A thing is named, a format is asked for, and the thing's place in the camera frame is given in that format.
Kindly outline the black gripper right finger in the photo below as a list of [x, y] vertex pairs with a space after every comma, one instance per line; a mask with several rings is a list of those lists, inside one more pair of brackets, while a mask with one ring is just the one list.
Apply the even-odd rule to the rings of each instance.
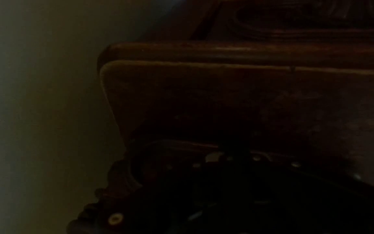
[[374, 187], [260, 155], [206, 157], [207, 229], [219, 234], [374, 234]]

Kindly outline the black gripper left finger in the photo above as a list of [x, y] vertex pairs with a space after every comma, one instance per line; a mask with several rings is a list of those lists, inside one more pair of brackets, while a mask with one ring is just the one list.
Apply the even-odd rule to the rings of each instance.
[[146, 147], [113, 164], [68, 234], [206, 234], [195, 173], [203, 148]]

